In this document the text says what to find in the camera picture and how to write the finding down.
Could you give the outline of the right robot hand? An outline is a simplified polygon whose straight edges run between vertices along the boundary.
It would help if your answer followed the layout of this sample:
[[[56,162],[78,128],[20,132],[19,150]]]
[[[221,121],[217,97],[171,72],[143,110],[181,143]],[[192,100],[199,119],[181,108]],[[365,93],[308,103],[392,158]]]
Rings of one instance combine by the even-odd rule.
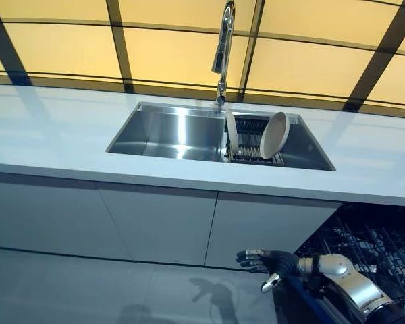
[[[271,291],[283,278],[299,276],[299,257],[278,250],[248,249],[236,254],[236,262],[251,273],[267,273],[261,292]]]

